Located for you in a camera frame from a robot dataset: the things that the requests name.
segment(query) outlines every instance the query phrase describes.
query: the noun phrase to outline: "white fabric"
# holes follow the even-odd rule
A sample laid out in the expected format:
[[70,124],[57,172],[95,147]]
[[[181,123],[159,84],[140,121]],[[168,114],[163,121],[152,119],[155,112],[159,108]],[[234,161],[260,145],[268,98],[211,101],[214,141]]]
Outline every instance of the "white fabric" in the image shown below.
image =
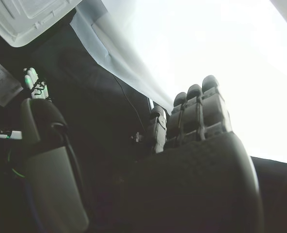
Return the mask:
[[[79,6],[72,22],[97,62],[168,110],[176,94],[213,74],[249,155],[287,163],[287,24],[269,1],[103,3],[111,17],[82,25]],[[143,64],[148,71],[138,72]]]

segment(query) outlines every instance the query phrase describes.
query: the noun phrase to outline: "green wire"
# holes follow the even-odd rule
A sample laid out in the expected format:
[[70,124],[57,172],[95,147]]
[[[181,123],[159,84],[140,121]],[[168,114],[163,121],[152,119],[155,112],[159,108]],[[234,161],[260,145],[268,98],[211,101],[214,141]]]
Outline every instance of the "green wire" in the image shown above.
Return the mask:
[[[11,149],[9,150],[8,153],[8,162],[10,162],[10,154],[11,154]],[[17,171],[15,171],[15,169],[13,168],[12,171],[19,177],[25,178],[25,176],[23,176],[22,174],[18,173]]]

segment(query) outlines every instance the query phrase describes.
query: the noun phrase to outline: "white plastic container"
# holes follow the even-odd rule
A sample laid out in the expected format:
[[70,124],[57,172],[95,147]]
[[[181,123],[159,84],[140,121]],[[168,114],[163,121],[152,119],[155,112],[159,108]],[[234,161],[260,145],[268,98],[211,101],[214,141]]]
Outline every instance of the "white plastic container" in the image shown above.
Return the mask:
[[51,27],[82,0],[0,0],[0,36],[21,47]]

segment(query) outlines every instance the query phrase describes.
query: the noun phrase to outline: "paper sheet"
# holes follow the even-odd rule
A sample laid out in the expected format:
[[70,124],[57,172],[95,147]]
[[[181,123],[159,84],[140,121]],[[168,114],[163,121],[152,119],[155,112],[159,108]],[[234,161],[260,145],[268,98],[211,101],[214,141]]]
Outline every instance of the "paper sheet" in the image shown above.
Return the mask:
[[6,106],[21,90],[20,82],[0,64],[0,105]]

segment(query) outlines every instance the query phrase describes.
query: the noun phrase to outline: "black cable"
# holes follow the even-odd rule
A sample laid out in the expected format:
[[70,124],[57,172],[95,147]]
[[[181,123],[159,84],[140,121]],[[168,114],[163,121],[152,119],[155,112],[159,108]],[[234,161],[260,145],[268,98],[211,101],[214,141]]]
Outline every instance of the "black cable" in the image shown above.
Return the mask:
[[136,114],[137,114],[137,116],[138,116],[138,119],[139,119],[139,121],[140,121],[140,123],[141,123],[141,125],[142,125],[142,127],[143,127],[143,131],[145,132],[144,125],[143,125],[143,123],[142,123],[142,120],[140,119],[140,116],[139,116],[139,114],[138,114],[138,112],[137,112],[137,109],[136,109],[136,108],[134,107],[134,105],[130,102],[129,98],[128,98],[127,95],[125,94],[124,89],[123,89],[123,87],[121,86],[121,84],[119,83],[119,81],[117,80],[117,78],[116,78],[114,75],[113,75],[113,77],[114,77],[114,79],[116,80],[116,82],[119,84],[119,86],[121,87],[122,92],[123,92],[125,98],[128,100],[129,104],[130,104],[130,105],[133,107],[133,109],[135,110],[135,112],[136,112]]

